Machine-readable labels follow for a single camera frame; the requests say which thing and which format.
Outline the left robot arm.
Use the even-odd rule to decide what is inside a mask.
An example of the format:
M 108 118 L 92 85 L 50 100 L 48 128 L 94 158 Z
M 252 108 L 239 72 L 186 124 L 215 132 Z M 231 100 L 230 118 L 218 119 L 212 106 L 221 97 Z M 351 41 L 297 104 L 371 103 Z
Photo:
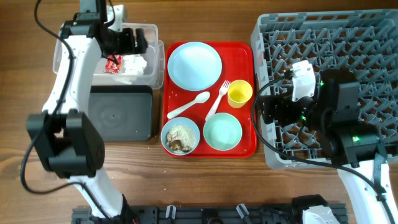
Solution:
M 124 27 L 125 20 L 123 5 L 80 2 L 80 10 L 55 34 L 61 61 L 52 92 L 42 112 L 26 123 L 28 150 L 37 152 L 45 170 L 80 191 L 96 223 L 139 222 L 103 167 L 104 141 L 88 118 L 98 62 L 147 50 L 143 30 Z

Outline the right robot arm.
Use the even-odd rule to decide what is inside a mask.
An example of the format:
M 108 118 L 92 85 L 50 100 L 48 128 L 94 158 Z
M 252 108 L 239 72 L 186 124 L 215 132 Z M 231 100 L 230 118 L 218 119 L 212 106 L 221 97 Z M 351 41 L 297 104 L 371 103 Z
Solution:
M 358 223 L 397 223 L 386 147 L 377 127 L 359 120 L 358 99 L 355 74 L 328 69 L 320 73 L 316 98 L 293 101 L 283 95 L 258 93 L 252 109 L 260 110 L 266 124 L 277 121 L 286 126 L 299 121 L 317 132 L 330 162 L 304 162 L 338 171 Z

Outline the white tissue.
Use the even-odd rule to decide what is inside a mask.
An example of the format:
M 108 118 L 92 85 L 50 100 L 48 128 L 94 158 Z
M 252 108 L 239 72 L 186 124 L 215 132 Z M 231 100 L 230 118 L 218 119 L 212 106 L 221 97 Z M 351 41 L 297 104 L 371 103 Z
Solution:
M 130 75 L 143 75 L 147 62 L 141 55 L 122 56 L 123 72 Z

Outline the red snack wrapper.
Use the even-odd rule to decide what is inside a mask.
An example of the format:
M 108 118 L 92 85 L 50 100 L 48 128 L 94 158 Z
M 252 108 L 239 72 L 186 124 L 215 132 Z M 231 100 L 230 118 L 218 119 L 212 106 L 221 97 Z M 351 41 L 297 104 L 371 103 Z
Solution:
M 115 73 L 119 73 L 121 71 L 121 67 L 122 67 L 122 56 L 121 55 L 117 55 L 118 59 L 120 61 L 119 65 L 114 64 L 112 61 L 109 60 L 109 57 L 107 57 L 107 62 L 104 68 L 104 73 L 111 73 L 111 74 L 115 74 Z

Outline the rice and food scraps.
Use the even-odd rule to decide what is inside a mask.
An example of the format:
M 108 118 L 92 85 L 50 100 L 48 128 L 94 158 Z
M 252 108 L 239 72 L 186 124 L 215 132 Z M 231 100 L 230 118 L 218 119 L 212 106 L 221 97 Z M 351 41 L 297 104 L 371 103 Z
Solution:
M 176 154 L 186 154 L 196 148 L 198 139 L 187 125 L 176 125 L 166 134 L 166 145 Z

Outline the yellow plastic cup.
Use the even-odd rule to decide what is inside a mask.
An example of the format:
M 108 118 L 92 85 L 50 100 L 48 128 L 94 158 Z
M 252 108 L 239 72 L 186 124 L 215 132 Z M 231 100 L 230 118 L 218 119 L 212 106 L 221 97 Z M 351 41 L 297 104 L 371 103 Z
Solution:
M 228 103 L 232 108 L 243 107 L 252 97 L 252 85 L 245 80 L 235 80 L 228 88 Z

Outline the light blue bowl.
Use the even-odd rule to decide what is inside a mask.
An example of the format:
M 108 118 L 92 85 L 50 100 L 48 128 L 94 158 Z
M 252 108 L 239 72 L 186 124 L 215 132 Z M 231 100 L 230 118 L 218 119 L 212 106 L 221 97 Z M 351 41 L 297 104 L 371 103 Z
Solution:
M 186 156 L 199 145 L 200 130 L 192 120 L 177 117 L 163 125 L 160 138 L 166 152 L 173 156 Z

